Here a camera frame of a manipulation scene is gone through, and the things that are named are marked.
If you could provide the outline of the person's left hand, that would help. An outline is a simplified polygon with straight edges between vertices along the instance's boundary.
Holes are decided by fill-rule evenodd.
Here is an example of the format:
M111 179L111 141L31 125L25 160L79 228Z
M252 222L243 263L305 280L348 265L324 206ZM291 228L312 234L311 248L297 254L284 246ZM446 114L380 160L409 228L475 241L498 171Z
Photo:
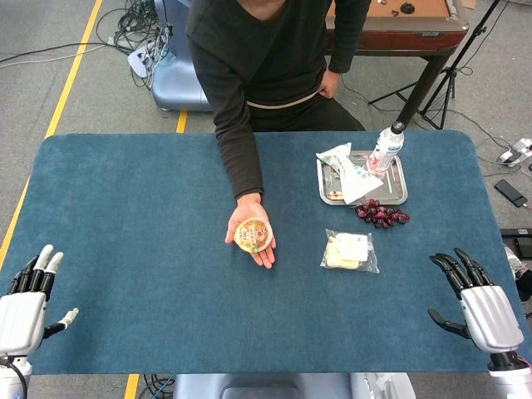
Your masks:
M326 70L323 73L323 78L318 89L318 94L327 98L333 99L337 94L337 89L342 75L333 71Z

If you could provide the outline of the person's right hand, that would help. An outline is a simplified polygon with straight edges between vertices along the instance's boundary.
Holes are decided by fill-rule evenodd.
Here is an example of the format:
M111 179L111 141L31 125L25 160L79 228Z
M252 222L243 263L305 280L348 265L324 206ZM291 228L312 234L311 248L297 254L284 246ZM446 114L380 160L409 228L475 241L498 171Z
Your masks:
M266 210L261 204L262 197L259 193L242 195L236 200L236 208L229 217L226 236L224 242L231 244L234 241L234 233L237 227L246 219L259 218L269 222ZM276 249L276 240L274 235L264 250L258 253L251 253L250 256L254 262L261 267L271 269L275 262L274 250Z

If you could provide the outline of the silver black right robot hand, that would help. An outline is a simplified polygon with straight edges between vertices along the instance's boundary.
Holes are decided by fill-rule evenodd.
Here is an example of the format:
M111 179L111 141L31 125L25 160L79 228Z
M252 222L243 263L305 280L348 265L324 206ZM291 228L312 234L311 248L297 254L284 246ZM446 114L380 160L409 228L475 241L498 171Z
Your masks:
M505 291L468 253L459 248L454 251L455 256L433 254L430 261L446 276L465 322L452 323L430 309L432 321L449 333L472 340L490 355L515 351L525 337Z

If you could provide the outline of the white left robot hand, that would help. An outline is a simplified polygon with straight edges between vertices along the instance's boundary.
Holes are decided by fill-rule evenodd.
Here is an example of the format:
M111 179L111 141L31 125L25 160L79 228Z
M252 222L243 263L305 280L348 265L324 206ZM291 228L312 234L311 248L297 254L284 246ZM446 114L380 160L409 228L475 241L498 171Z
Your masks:
M73 308L59 321L46 324L47 305L62 260L63 253L47 244L13 277L1 297L2 357L26 357L76 320L79 309Z

